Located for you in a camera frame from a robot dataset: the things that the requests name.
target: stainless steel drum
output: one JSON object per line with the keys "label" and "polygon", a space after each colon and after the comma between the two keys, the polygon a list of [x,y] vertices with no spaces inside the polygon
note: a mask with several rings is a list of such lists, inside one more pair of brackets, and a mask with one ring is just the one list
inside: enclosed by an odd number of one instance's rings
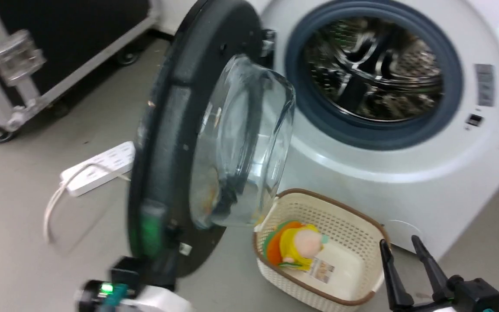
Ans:
{"label": "stainless steel drum", "polygon": [[307,41],[311,79],[341,113],[401,122],[438,105],[442,73],[424,41],[378,18],[337,20]]}

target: power strip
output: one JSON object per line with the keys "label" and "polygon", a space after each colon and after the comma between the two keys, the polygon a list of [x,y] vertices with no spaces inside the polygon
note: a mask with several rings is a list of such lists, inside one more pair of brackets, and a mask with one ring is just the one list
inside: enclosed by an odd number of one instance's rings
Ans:
{"label": "power strip", "polygon": [[97,156],[81,162],[78,165],[61,172],[61,183],[71,179],[78,170],[81,170],[88,164],[99,164],[109,168],[112,172],[107,172],[101,168],[91,166],[80,172],[67,186],[67,191],[71,196],[79,197],[98,186],[101,186],[121,174],[125,174],[132,170],[132,162],[134,159],[134,144],[131,141],[124,142],[119,146],[115,146],[110,150],[103,152]]}

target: label sticker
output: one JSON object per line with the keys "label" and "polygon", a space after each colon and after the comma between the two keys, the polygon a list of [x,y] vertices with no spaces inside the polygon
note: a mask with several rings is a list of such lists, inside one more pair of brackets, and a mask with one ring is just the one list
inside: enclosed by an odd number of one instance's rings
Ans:
{"label": "label sticker", "polygon": [[494,67],[493,65],[477,64],[477,84],[479,85],[479,106],[494,106]]}
{"label": "label sticker", "polygon": [[324,260],[315,258],[311,264],[311,269],[309,269],[309,275],[325,284],[328,284],[334,269],[333,265],[330,265]]}

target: gray floor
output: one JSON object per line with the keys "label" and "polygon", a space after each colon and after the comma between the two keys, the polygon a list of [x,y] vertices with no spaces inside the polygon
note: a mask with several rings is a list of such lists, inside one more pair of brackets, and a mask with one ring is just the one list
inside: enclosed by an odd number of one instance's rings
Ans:
{"label": "gray floor", "polygon": [[[42,239],[42,215],[62,170],[133,139],[166,47],[157,41],[131,67],[104,67],[101,77],[91,78],[97,87],[71,114],[60,120],[42,115],[0,146],[0,311],[74,311],[77,287],[104,279],[113,261],[127,254],[122,180],[65,198],[53,218],[56,246]],[[250,234],[228,229],[204,267],[180,281],[180,294],[203,312],[311,311],[259,275]],[[396,256],[408,291],[416,301],[428,299],[420,263],[409,253]],[[449,275],[483,277],[499,289],[499,193],[441,265]],[[361,309],[387,311],[384,288]]]}

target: door glass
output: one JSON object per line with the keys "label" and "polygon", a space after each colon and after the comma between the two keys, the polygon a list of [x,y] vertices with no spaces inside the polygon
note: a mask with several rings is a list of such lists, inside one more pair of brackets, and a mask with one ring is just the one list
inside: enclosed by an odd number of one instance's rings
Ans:
{"label": "door glass", "polygon": [[190,183],[192,220],[252,226],[269,212],[292,135],[295,94],[245,55],[227,63],[202,118]]}

